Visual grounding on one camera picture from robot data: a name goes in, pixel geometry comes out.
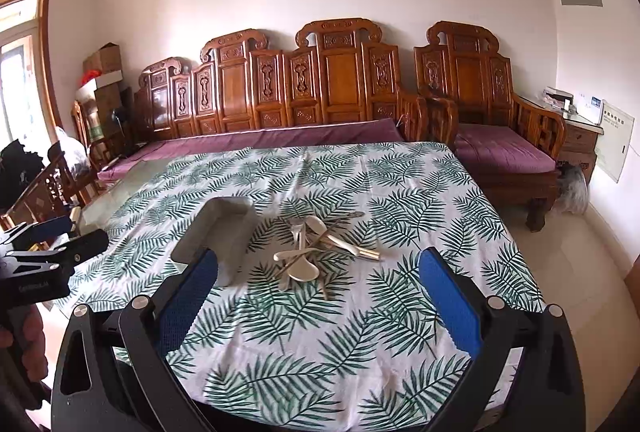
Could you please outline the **light bamboo chopstick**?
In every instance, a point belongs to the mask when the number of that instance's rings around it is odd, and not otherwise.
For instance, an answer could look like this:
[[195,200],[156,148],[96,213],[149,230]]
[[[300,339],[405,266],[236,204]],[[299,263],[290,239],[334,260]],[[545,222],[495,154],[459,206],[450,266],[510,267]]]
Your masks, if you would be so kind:
[[326,236],[318,237],[314,244],[322,243],[329,245],[330,247],[339,248],[343,251],[350,253],[353,256],[360,257],[360,259],[370,259],[371,261],[378,261],[380,259],[380,253],[358,247],[356,244],[346,242],[340,237],[333,236],[330,233]]

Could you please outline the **dark wooden chopstick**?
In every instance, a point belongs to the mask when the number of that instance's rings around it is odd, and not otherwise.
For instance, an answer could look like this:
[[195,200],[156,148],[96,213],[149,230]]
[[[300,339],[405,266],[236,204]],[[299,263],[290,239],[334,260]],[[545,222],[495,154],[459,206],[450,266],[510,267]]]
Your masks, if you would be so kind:
[[[310,248],[310,247],[309,247],[309,244],[311,243],[311,240],[312,240],[312,239],[314,239],[314,237],[315,237],[315,236],[316,236],[316,234],[315,234],[315,233],[313,233],[313,232],[312,232],[312,231],[311,231],[311,230],[306,226],[306,245],[305,245],[305,248]],[[319,252],[316,252],[316,253],[311,254],[310,256],[308,256],[308,259],[309,259],[309,261],[310,261],[312,264],[314,264],[314,258],[315,258],[317,255],[319,255],[319,254],[321,254],[321,253],[323,252],[323,249],[321,248],[321,244],[322,244],[322,243],[319,243],[319,244],[317,244],[317,245],[315,246],[315,248],[319,249]],[[280,267],[278,270],[280,270],[280,269],[282,269],[282,268],[284,267],[284,265],[283,265],[282,263],[280,263],[280,264],[281,264],[281,267]],[[274,277],[274,278],[277,278],[277,277],[276,277],[277,271],[273,274],[273,277]],[[287,275],[287,274],[284,274],[282,277],[291,278],[291,277],[288,277],[288,275]]]

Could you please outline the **large cream serving spoon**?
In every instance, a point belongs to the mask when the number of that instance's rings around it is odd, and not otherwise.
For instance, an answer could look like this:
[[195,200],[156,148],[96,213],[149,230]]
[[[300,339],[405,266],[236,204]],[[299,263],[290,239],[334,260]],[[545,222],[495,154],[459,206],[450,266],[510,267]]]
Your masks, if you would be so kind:
[[317,216],[307,216],[305,218],[305,225],[316,234],[314,239],[311,240],[309,247],[314,248],[317,244],[324,242],[332,244],[334,247],[340,248],[353,256],[359,256],[359,251],[356,245],[350,244],[342,238],[335,236],[334,233],[332,233],[332,230],[330,230],[329,227]]

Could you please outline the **cream plastic fork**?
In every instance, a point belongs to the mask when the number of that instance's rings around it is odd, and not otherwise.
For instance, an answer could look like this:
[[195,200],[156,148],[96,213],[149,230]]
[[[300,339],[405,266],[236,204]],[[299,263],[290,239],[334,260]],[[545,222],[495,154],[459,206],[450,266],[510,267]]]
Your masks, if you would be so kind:
[[306,224],[304,222],[296,223],[291,226],[291,233],[294,240],[294,249],[296,254],[295,259],[299,259],[302,256],[302,251],[306,245]]

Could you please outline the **wooden chair at left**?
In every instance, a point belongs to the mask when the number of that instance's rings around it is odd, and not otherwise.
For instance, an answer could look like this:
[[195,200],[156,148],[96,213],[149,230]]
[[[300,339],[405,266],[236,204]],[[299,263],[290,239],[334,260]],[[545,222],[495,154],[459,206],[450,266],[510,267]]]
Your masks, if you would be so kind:
[[60,153],[36,176],[12,207],[1,215],[1,229],[9,230],[21,223],[41,223],[70,215],[74,207],[85,207],[96,192],[92,177],[81,184],[73,178],[64,153]]

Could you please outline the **black clothing on chair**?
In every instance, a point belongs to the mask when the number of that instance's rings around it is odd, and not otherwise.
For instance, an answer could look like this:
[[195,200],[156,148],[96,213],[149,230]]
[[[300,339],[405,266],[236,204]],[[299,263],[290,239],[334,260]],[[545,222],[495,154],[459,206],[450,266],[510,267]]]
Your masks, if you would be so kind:
[[30,183],[43,170],[43,159],[36,152],[26,151],[17,139],[1,150],[0,211],[6,213]]

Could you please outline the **white plastic bag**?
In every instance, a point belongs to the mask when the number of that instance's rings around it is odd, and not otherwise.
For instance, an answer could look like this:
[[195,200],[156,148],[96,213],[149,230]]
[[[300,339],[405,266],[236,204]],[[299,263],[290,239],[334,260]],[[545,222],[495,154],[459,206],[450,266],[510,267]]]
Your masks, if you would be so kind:
[[56,137],[64,152],[65,162],[70,169],[73,178],[79,178],[81,175],[90,171],[90,161],[87,150],[81,142],[66,134],[60,126],[55,127]]

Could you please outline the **grey utensil tray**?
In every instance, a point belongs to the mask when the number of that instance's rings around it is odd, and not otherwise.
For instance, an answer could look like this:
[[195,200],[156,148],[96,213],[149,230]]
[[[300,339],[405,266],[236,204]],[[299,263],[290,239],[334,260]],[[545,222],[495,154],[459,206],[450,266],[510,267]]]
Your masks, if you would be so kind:
[[218,264],[214,286],[229,287],[239,275],[257,223],[258,215],[250,199],[210,199],[188,224],[186,232],[172,249],[170,258],[186,268],[204,251],[213,251]]

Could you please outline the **purple sofa cushion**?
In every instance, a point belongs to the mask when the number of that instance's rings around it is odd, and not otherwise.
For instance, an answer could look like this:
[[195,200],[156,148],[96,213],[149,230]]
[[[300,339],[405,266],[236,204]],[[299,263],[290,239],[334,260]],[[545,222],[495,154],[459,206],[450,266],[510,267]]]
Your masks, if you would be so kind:
[[100,170],[103,184],[115,184],[139,162],[171,160],[198,153],[225,152],[251,147],[276,149],[299,146],[401,143],[395,122],[383,119],[369,122],[299,126],[288,129],[255,129],[235,133],[192,136],[153,141],[129,158]]

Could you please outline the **green leaf pattern tablecloth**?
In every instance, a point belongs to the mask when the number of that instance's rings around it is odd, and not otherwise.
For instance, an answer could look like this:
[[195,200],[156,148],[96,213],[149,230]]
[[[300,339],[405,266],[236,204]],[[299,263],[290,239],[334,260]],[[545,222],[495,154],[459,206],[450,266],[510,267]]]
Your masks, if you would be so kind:
[[[434,247],[483,293],[524,311],[544,299],[502,219],[437,143],[378,143],[202,153],[176,158],[107,220],[107,251],[82,264],[62,314],[108,311],[152,294],[204,203],[253,202],[258,223],[233,285],[210,291],[172,370],[194,400],[270,426],[391,431],[428,423],[470,357],[456,348],[419,279]],[[380,253],[321,244],[316,280],[274,278],[291,226],[364,215],[332,233]]]

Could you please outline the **stacked cardboard boxes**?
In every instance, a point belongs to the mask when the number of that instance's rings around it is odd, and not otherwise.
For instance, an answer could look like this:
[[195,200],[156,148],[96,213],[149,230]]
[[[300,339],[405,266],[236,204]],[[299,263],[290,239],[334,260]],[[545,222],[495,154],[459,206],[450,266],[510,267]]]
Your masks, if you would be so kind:
[[118,45],[107,43],[82,62],[72,113],[78,135],[86,146],[115,133],[125,135],[128,90]]

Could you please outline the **grey furry bag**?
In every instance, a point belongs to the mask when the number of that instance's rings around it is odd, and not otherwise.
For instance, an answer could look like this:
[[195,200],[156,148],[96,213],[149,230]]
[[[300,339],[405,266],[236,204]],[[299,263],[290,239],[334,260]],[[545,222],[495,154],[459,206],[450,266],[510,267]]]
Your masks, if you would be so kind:
[[553,208],[559,213],[584,215],[589,205],[589,188],[582,168],[563,164],[560,172],[559,196]]

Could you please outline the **wooden side table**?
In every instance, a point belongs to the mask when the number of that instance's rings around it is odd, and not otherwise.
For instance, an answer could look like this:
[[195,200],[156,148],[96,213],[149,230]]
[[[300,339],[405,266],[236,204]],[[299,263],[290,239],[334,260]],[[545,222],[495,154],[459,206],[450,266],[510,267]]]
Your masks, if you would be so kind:
[[597,141],[604,134],[602,127],[578,113],[571,92],[546,87],[541,98],[548,106],[559,110],[565,122],[565,140],[556,163],[561,170],[579,167],[589,184],[597,163]]

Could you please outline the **carved wooden sofa bench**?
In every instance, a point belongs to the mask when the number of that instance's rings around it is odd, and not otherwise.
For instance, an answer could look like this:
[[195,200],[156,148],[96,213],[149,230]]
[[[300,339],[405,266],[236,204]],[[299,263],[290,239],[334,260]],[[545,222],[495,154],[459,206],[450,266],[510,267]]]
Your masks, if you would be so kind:
[[221,35],[200,61],[160,60],[140,74],[134,126],[151,140],[389,119],[426,137],[424,99],[401,84],[399,50],[363,18],[309,22],[295,49],[254,28]]

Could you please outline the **white wall panel box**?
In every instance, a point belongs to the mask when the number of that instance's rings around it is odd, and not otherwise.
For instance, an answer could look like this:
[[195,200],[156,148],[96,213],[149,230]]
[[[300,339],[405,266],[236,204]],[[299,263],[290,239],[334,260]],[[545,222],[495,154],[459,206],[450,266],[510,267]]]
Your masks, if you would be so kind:
[[618,183],[630,147],[634,117],[605,101],[601,129],[603,133],[596,144],[597,166]]

